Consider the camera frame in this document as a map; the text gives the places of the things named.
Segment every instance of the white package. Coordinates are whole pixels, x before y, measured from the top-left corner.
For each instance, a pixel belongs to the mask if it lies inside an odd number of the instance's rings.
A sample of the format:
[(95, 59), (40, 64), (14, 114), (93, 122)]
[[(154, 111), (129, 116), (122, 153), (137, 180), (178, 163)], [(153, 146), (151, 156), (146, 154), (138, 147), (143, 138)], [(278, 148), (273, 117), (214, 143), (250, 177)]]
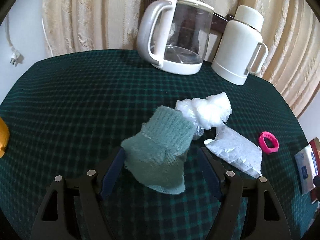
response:
[(313, 178), (318, 175), (316, 159), (311, 145), (304, 147), (294, 158), (298, 166), (302, 195), (304, 195), (316, 187), (313, 184)]
[(225, 124), (217, 127), (214, 140), (205, 140), (204, 144), (217, 157), (244, 173), (256, 179), (261, 176), (260, 147)]
[(175, 109), (180, 110), (186, 119), (205, 130), (222, 125), (232, 113), (231, 104), (225, 92), (208, 96), (206, 99), (178, 100)]

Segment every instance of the beige curtain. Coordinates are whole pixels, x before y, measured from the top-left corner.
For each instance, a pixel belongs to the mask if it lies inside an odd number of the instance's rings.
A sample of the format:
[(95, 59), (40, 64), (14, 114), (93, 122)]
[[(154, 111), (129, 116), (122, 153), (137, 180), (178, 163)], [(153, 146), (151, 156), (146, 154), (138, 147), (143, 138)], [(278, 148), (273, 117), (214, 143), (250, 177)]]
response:
[[(259, 76), (271, 82), (296, 116), (320, 81), (319, 22), (305, 0), (200, 0), (221, 15), (240, 4), (265, 18), (261, 31), (269, 55)], [(49, 56), (92, 49), (134, 49), (141, 0), (43, 0)], [(221, 34), (212, 32), (206, 60), (212, 61)]]

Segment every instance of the pink fitness band strap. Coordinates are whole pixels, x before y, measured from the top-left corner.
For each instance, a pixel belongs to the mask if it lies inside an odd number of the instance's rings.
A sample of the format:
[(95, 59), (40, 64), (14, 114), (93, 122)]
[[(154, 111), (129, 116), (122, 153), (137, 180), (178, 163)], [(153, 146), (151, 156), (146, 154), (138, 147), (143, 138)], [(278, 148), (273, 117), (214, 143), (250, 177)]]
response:
[[(272, 144), (273, 144), (273, 148), (269, 148), (267, 145), (266, 145), (266, 142), (264, 140), (264, 137), (268, 138)], [(262, 132), (260, 134), (260, 137), (259, 137), (259, 144), (260, 144), (260, 148), (263, 152), (265, 152), (266, 154), (270, 154), (270, 153), (274, 153), (274, 152), (277, 152), (279, 150), (279, 143), (278, 143), (278, 140), (276, 139), (276, 137), (272, 134), (272, 133), (269, 133), (269, 132)]]

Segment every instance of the red book cover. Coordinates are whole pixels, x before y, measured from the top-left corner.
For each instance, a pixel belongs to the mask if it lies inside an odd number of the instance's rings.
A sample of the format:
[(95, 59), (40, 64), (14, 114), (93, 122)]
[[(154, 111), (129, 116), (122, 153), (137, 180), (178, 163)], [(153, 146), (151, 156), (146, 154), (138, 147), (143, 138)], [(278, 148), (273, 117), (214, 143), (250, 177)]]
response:
[[(317, 169), (319, 171), (319, 168), (320, 168), (320, 141), (316, 137), (313, 140), (311, 140), (309, 144), (310, 144), (312, 151), (314, 153), (314, 156), (316, 159)], [(318, 200), (316, 197), (316, 189), (315, 188), (310, 191), (310, 197), (311, 197), (312, 204)]]

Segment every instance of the plastic bag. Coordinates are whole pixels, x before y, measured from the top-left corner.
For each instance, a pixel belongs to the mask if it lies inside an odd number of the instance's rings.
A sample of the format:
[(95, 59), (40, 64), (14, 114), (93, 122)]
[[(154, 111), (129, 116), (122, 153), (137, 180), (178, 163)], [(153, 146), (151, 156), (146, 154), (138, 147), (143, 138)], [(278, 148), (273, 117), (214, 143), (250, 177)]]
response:
[(204, 144), (217, 157), (244, 173), (254, 178), (261, 176), (260, 147), (225, 124), (217, 127), (214, 140), (205, 140)]
[(200, 138), (204, 130), (222, 125), (232, 113), (231, 104), (225, 92), (208, 96), (206, 99), (178, 100), (175, 109), (180, 110), (186, 119), (197, 126), (193, 140)]

